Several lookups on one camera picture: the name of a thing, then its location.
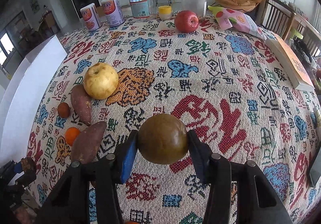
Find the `purple sweet potato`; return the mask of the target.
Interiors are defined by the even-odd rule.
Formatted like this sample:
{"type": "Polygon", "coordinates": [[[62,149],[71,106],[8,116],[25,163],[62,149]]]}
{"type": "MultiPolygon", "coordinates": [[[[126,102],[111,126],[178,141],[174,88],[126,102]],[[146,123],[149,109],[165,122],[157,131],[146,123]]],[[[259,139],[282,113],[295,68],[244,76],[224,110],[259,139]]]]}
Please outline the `purple sweet potato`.
{"type": "Polygon", "coordinates": [[[75,85],[71,90],[71,104],[79,116],[79,120],[86,126],[91,125],[91,98],[82,84],[75,85]]]}
{"type": "Polygon", "coordinates": [[[97,155],[106,128],[107,123],[100,121],[80,132],[72,145],[71,162],[91,163],[97,155]]]}

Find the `bright orange tangerine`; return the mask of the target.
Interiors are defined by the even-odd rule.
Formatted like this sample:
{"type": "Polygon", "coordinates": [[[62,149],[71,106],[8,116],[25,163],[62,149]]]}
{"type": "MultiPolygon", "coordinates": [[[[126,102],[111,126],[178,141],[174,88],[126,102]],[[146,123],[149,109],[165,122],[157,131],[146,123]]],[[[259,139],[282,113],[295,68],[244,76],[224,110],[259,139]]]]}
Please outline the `bright orange tangerine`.
{"type": "Polygon", "coordinates": [[[69,146],[73,145],[76,137],[80,134],[80,130],[76,127],[70,127],[65,132],[65,141],[69,146]]]}

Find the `rough dark orange fruit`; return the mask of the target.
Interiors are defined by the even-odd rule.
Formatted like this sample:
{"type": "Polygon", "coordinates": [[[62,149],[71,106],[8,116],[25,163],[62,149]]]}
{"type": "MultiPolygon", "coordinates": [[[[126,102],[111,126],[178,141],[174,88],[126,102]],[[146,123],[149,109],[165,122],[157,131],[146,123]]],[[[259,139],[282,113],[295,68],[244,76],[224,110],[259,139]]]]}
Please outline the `rough dark orange fruit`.
{"type": "Polygon", "coordinates": [[[57,112],[61,118],[66,119],[70,116],[70,107],[67,103],[61,102],[57,107],[57,112]]]}

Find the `yellow apple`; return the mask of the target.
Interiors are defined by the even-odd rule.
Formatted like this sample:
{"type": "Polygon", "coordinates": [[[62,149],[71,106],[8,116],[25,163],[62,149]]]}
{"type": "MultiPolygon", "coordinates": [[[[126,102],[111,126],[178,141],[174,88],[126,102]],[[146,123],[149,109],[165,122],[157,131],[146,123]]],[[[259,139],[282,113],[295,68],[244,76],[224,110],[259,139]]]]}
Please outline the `yellow apple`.
{"type": "Polygon", "coordinates": [[[97,63],[87,70],[83,86],[90,97],[104,100],[114,93],[118,82],[118,73],[112,66],[106,63],[97,63]]]}

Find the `patterned woven tablecloth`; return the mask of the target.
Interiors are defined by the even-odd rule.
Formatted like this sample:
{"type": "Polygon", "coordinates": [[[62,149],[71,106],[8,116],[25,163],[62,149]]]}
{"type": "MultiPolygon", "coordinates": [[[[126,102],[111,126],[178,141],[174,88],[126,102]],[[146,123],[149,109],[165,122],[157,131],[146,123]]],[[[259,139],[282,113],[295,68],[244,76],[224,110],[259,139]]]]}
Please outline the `patterned woven tablecloth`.
{"type": "Polygon", "coordinates": [[[57,112],[70,103],[88,68],[110,64],[119,86],[106,100],[93,100],[92,123],[104,121],[97,158],[113,152],[133,129],[155,114],[167,113],[194,129],[201,141],[225,158],[255,161],[294,223],[305,222],[320,202],[320,186],[310,187],[307,169],[318,151],[315,92],[294,89],[266,44],[229,29],[211,17],[189,34],[173,21],[128,18],[111,28],[79,29],[60,38],[67,57],[40,102],[27,154],[37,166],[29,192],[43,204],[70,164],[65,132],[85,128],[72,113],[57,112]]]}

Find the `orange cover book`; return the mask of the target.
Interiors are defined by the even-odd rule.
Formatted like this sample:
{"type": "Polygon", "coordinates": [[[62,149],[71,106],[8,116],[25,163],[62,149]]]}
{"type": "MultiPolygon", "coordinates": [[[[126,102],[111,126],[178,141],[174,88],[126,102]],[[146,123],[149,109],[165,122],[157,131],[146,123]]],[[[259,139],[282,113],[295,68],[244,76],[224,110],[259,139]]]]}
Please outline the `orange cover book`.
{"type": "Polygon", "coordinates": [[[313,83],[302,63],[281,37],[278,35],[275,35],[273,38],[268,37],[265,44],[284,68],[294,89],[308,92],[314,90],[313,83]]]}

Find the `left purple tin can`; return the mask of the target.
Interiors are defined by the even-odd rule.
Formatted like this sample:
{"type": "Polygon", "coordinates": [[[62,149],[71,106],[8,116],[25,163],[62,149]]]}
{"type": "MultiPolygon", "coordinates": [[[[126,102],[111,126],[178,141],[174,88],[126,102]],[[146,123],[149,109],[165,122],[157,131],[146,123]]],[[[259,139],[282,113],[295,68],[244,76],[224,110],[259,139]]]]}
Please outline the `left purple tin can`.
{"type": "Polygon", "coordinates": [[[101,27],[102,24],[94,3],[81,8],[80,13],[82,14],[82,18],[88,31],[92,32],[101,27]]]}

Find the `purple tin can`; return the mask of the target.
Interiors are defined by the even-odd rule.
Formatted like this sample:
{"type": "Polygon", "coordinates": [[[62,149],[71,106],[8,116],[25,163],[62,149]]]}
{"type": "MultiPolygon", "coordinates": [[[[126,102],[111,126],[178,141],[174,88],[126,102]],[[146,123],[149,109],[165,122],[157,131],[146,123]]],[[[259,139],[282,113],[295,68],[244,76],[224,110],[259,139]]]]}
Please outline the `purple tin can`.
{"type": "Polygon", "coordinates": [[[81,8],[80,13],[82,14],[82,18],[88,31],[92,32],[101,27],[102,24],[94,3],[81,8]]]}
{"type": "Polygon", "coordinates": [[[101,6],[110,27],[116,27],[124,23],[119,0],[101,0],[101,6]]]}

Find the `wooden chair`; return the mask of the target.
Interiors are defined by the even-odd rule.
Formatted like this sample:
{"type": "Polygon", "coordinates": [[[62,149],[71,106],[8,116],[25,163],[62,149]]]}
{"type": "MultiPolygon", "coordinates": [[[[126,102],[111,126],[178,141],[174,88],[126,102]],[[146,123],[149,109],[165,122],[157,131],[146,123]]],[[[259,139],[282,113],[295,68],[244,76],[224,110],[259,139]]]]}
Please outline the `wooden chair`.
{"type": "Polygon", "coordinates": [[[303,40],[312,56],[320,56],[320,33],[290,5],[280,0],[265,0],[260,25],[284,41],[303,40]]]}

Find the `pink snack bag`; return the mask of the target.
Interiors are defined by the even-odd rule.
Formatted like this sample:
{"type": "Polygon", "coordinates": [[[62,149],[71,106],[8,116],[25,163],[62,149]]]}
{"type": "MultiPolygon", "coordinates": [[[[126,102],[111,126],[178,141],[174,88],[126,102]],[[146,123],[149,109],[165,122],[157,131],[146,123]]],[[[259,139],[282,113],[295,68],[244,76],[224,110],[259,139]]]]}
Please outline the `pink snack bag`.
{"type": "Polygon", "coordinates": [[[218,22],[221,30],[225,31],[226,29],[235,28],[239,32],[248,33],[264,41],[267,39],[263,31],[250,16],[240,11],[224,7],[213,7],[209,5],[208,9],[218,22]]]}

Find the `red apple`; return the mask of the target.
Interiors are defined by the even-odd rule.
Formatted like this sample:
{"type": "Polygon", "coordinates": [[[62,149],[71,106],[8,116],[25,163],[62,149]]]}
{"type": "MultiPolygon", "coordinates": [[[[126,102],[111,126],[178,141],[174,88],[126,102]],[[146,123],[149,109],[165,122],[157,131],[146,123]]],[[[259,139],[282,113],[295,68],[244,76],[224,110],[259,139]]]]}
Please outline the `red apple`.
{"type": "Polygon", "coordinates": [[[196,13],[190,10],[179,12],[174,20],[176,29],[181,33],[191,33],[199,26],[199,19],[196,13]]]}

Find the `right purple tin can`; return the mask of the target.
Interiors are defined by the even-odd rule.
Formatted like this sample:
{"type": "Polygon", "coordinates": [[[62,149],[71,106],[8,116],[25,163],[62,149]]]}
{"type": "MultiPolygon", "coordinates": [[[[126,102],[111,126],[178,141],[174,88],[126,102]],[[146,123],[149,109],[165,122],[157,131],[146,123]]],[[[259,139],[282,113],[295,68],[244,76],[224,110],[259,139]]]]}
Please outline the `right purple tin can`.
{"type": "Polygon", "coordinates": [[[110,27],[116,27],[124,23],[119,0],[101,0],[101,6],[110,27]]]}

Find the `small yellow lid jar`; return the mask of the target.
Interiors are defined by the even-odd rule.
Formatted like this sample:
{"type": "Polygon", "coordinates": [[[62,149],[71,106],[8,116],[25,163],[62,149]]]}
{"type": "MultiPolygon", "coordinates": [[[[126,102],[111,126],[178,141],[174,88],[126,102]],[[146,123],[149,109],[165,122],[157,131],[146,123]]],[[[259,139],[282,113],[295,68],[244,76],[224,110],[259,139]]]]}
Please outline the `small yellow lid jar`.
{"type": "Polygon", "coordinates": [[[159,6],[158,16],[161,20],[170,20],[172,18],[172,7],[170,5],[159,6]]]}

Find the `clear black lid canister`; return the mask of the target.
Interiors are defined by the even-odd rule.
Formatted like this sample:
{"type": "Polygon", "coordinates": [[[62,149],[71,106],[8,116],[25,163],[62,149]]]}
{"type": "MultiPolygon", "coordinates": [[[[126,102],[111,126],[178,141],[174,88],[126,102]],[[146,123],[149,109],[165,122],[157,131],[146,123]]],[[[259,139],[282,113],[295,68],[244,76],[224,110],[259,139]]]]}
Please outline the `clear black lid canister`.
{"type": "Polygon", "coordinates": [[[182,10],[194,12],[197,17],[205,17],[207,0],[181,0],[182,10]]]}

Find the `large silver blue tin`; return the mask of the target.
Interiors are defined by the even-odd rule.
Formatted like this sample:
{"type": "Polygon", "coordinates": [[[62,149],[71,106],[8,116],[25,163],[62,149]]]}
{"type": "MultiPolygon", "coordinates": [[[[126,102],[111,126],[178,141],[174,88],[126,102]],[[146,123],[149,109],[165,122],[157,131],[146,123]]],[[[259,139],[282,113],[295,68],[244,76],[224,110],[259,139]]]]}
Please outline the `large silver blue tin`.
{"type": "Polygon", "coordinates": [[[129,5],[135,19],[146,20],[154,15],[153,0],[129,0],[129,5]]]}

